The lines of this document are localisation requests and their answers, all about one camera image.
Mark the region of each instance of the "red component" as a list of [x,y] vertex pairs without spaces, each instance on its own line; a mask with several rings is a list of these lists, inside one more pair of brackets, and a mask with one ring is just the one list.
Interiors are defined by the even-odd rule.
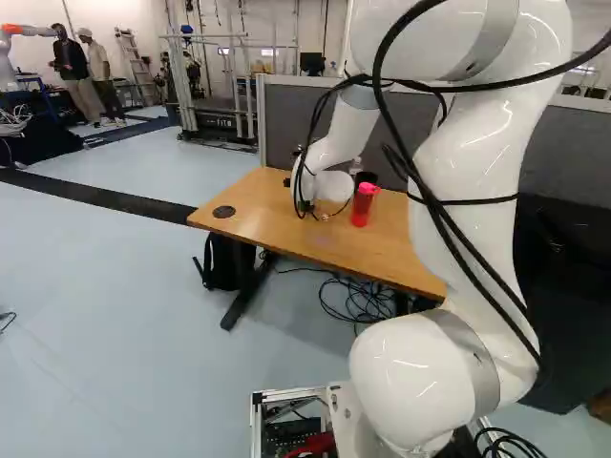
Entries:
[[23,27],[17,24],[3,24],[2,31],[5,33],[23,33]]
[[305,440],[305,446],[287,453],[284,458],[297,458],[302,453],[321,455],[335,447],[335,439],[330,432],[321,432]]
[[359,184],[359,189],[354,194],[352,203],[352,216],[350,220],[356,227],[366,226],[369,221],[371,203],[380,188],[375,184],[363,182]]

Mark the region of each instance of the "jacket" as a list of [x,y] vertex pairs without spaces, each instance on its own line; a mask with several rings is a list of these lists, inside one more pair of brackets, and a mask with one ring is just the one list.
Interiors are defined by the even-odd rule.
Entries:
[[[55,54],[55,67],[59,69],[59,75],[61,79],[85,79],[89,76],[89,70],[87,69],[87,57],[85,52],[78,43],[74,40],[68,39],[68,56],[70,62],[64,62],[64,53],[62,51],[62,44],[60,40],[53,42],[53,53]],[[64,65],[70,64],[73,69],[72,71],[65,69]]]

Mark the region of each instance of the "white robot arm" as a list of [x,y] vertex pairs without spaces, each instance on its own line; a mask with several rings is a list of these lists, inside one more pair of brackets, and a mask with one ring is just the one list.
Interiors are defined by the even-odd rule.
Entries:
[[9,52],[11,52],[11,38],[13,35],[26,36],[57,36],[50,28],[24,26],[19,24],[2,24],[0,26],[0,91],[19,91],[12,68]]
[[[371,75],[384,35],[418,2],[355,3],[351,66]],[[461,85],[505,81],[552,69],[569,60],[571,51],[572,23],[564,0],[449,0],[397,37],[382,76]],[[445,123],[414,156],[434,194],[440,200],[514,195],[526,146],[560,79],[458,94]],[[379,114],[371,88],[351,86],[339,93],[328,135],[311,145],[305,167],[300,169],[297,161],[293,196],[349,196],[351,180],[325,169],[361,153]],[[420,196],[412,181],[410,191]],[[516,202],[446,209],[523,302],[512,251]],[[437,310],[370,327],[355,342],[349,361],[369,422],[392,450],[406,457],[415,456],[415,450],[434,454],[457,427],[519,400],[538,370],[516,333],[459,267],[425,205],[411,202],[409,225],[416,254],[448,285],[447,298]],[[537,335],[515,304],[462,245],[460,253],[538,351]]]

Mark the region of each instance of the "red water bottle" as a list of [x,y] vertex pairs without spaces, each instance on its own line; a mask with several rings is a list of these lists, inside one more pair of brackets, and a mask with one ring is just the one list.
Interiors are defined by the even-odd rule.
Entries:
[[380,188],[375,184],[363,182],[359,184],[359,189],[354,194],[352,202],[352,216],[350,220],[356,227],[367,225],[371,203],[376,194],[380,192]]

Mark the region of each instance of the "pants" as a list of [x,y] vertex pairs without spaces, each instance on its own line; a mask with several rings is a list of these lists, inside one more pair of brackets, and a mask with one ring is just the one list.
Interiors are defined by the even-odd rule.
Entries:
[[99,122],[99,114],[103,110],[97,97],[91,78],[69,79],[64,81],[74,105],[88,121]]
[[106,115],[111,119],[125,120],[125,113],[120,100],[116,96],[115,86],[112,81],[94,81],[94,87],[100,100],[106,109]]

